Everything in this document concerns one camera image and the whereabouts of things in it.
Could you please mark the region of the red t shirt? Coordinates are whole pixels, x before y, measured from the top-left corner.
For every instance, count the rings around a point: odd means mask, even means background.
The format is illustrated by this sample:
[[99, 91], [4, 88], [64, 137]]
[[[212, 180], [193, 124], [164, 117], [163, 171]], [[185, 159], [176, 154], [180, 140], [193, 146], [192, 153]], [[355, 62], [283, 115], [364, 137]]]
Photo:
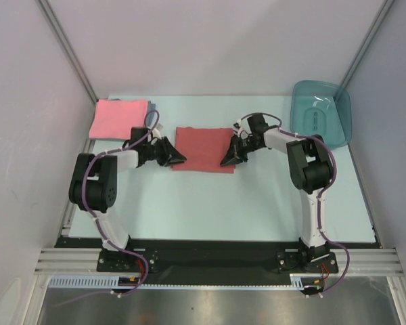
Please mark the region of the red t shirt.
[[233, 131], [230, 128], [199, 129], [177, 127], [175, 148], [186, 157], [184, 163], [173, 165], [173, 171], [198, 171], [233, 174], [235, 166], [222, 167]]

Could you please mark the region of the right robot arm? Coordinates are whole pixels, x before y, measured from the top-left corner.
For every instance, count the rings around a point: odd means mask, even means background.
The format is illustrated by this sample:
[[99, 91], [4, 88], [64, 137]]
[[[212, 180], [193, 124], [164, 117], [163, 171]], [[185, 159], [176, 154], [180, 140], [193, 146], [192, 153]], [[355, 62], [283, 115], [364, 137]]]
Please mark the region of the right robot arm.
[[233, 135], [220, 165], [245, 163], [249, 153], [262, 148], [287, 156], [290, 179], [300, 192], [302, 205], [298, 264], [303, 270], [313, 272], [330, 256], [324, 212], [326, 192], [336, 180], [335, 158], [319, 136], [291, 133], [280, 123], [271, 126], [266, 116], [266, 113], [251, 113], [233, 124]]

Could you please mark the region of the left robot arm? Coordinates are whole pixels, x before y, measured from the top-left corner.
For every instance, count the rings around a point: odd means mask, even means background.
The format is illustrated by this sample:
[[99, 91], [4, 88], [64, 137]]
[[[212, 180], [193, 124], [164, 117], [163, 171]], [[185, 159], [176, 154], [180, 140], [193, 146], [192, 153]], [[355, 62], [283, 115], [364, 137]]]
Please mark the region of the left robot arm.
[[130, 241], [120, 217], [113, 208], [118, 195], [118, 174], [142, 167], [148, 161], [161, 167], [183, 164], [187, 158], [157, 128], [133, 127], [130, 138], [120, 148], [99, 154], [77, 156], [68, 197], [87, 212], [102, 239], [102, 246], [114, 251], [112, 263], [121, 271], [135, 264], [135, 253], [127, 249]]

